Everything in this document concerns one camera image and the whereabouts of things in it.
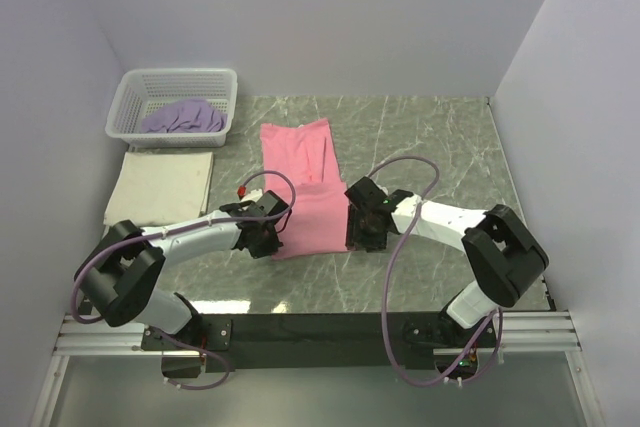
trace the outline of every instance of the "white plastic basket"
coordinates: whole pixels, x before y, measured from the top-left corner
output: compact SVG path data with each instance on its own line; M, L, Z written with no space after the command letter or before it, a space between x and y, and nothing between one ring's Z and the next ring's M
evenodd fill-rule
M105 131L136 147L222 147L233 122L238 77L231 69L137 69L127 72L116 91ZM142 119L181 99L206 99L227 114L220 132L143 134Z

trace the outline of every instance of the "folded beige towel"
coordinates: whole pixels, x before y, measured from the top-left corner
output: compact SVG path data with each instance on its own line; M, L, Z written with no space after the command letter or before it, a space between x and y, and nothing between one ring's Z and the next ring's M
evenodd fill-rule
M207 210L213 153L127 152L107 210L105 225L129 219L140 227L168 225Z

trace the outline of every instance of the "purple cloth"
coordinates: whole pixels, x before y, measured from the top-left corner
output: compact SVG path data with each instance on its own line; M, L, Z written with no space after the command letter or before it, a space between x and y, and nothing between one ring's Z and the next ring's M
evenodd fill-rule
M227 124L227 114L214 109L202 99L179 100L167 104L142 119L140 132L194 133L219 132Z

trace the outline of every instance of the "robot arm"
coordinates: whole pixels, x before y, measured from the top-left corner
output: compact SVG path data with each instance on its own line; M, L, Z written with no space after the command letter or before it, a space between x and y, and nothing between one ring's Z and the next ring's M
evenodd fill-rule
M275 230L275 220L255 220L283 213L288 205L271 191L256 201L244 201L220 207L205 218L180 224L138 228L123 221L109 229L82 264L106 248L132 237L160 235L115 251L90 269L81 289L91 304L111 327L137 321L174 334L187 343L200 344L202 319L191 304L179 294L169 294L155 287L161 270L189 258L213 252L247 249L253 258L272 255L282 246ZM204 224L203 219L234 218L237 221Z
M346 192L350 201L347 246L379 251L387 234L411 230L463 251L475 280L445 307L443 313L469 329L496 307L513 307L544 272L549 258L512 209L496 205L489 211L469 210L436 202L404 190L387 195L363 177Z

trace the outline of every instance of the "gray marble surface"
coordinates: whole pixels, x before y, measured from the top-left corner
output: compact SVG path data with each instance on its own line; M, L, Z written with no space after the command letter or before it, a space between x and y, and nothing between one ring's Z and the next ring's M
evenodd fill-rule
M242 181L261 170L261 124L297 127L322 117L330 121L347 184L391 157L418 154L442 171L431 200L467 208L503 203L520 214L486 100L425 97L239 98L227 143L214 150L209 210L235 201ZM399 162L377 181L390 190L418 192L432 175L426 165ZM250 188L263 185L256 180ZM390 238L390 247L396 240ZM203 312L373 312L380 310L388 250L284 261L216 252L165 269L158 286L182 293ZM472 280L463 253L411 237L394 271L390 310L440 310ZM537 281L516 308L548 310L545 284Z

